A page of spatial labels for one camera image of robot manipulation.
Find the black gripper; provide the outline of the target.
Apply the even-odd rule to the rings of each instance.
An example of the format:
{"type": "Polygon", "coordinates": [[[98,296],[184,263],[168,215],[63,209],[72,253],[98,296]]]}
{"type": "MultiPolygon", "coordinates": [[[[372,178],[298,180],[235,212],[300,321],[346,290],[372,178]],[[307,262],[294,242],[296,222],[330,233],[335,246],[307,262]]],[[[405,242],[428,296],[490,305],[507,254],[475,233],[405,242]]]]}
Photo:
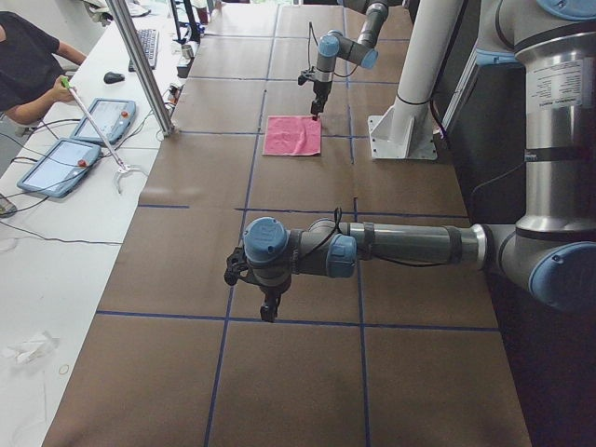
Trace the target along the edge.
{"type": "Polygon", "coordinates": [[[264,293],[264,302],[260,308],[261,320],[274,322],[281,302],[281,296],[286,291],[286,286],[284,284],[275,287],[261,286],[260,290],[264,293]]]}
{"type": "Polygon", "coordinates": [[[310,114],[312,116],[319,116],[323,112],[323,106],[326,104],[331,90],[331,82],[314,81],[313,91],[315,93],[315,99],[311,102],[310,108],[310,114]]]}

